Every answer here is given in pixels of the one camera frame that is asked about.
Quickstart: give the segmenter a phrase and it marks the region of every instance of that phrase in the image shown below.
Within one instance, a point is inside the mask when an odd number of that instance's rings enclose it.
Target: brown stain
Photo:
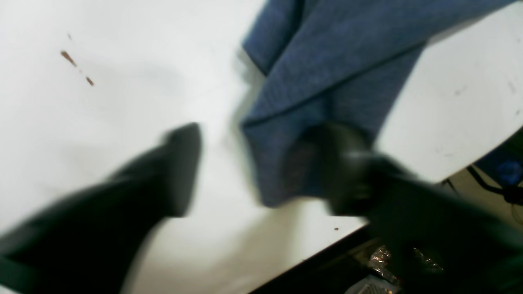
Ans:
[[[71,58],[71,56],[69,55],[69,53],[67,53],[66,51],[62,51],[60,52],[60,54],[65,58],[67,59],[67,61],[69,61],[74,67],[76,67],[76,63],[74,62],[74,60]]]

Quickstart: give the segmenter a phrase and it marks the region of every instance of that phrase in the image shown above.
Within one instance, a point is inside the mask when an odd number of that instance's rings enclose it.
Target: black cable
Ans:
[[[480,184],[480,186],[489,191],[489,192],[492,192],[492,193],[496,193],[496,194],[499,194],[499,195],[503,195],[503,189],[500,189],[500,188],[496,188],[496,187],[492,187],[491,185],[485,183],[485,181],[483,180],[483,178],[477,173],[477,171],[474,169],[474,167],[471,166],[468,166],[467,167],[467,171],[469,171],[469,173],[472,175],[472,177],[476,180],[476,182],[478,184]]]
[[[454,184],[452,184],[452,182],[450,181],[450,179],[447,179],[446,182],[447,182],[447,184],[449,184],[449,187],[452,189],[452,191],[454,191],[454,193],[456,193],[457,195],[459,195],[458,191],[456,190],[456,188],[454,187]]]

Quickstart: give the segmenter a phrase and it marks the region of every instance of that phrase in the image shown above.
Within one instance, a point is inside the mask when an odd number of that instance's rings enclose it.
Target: blue object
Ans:
[[[523,178],[523,159],[503,147],[494,149],[475,165],[503,188],[517,186]]]
[[[311,154],[298,156],[294,180],[282,180],[282,162],[305,129],[334,120],[373,141],[426,41],[512,2],[269,1],[244,43],[267,75],[243,122],[263,203],[322,194],[314,170],[303,170]]]

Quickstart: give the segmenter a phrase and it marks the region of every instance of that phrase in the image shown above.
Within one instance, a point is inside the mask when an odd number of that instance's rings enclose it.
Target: crumpled foil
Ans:
[[[415,256],[421,262],[426,271],[434,274],[443,272],[444,269],[434,262],[434,260],[427,257],[417,248],[414,248],[413,250]],[[397,285],[399,283],[398,278],[387,269],[390,258],[390,251],[385,246],[381,246],[371,255],[368,267],[379,273],[385,280]]]
[[[345,294],[397,294],[401,288],[375,276],[367,276],[352,285]]]
[[[427,257],[418,248],[414,248],[414,254],[423,265],[423,269],[434,274],[443,273],[443,268],[439,266],[434,260]]]
[[[370,256],[368,267],[377,271],[385,280],[397,285],[398,279],[387,269],[390,259],[390,251],[381,246]]]

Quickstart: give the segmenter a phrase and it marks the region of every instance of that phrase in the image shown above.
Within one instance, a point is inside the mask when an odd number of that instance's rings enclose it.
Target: dirt spot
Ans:
[[[60,54],[65,58],[67,59],[67,61],[69,61],[74,67],[76,67],[76,63],[74,62],[74,60],[71,58],[71,56],[69,55],[69,53],[67,53],[66,51],[62,51],[60,52]]]
[[[516,86],[514,86],[514,84],[511,81],[508,81],[508,87],[510,88],[510,91],[512,92],[512,94],[515,94],[516,92],[518,92],[518,90],[516,89]]]
[[[461,87],[461,89],[458,89],[454,92],[454,96],[460,96],[461,94],[465,93],[465,91],[468,89],[467,86]]]

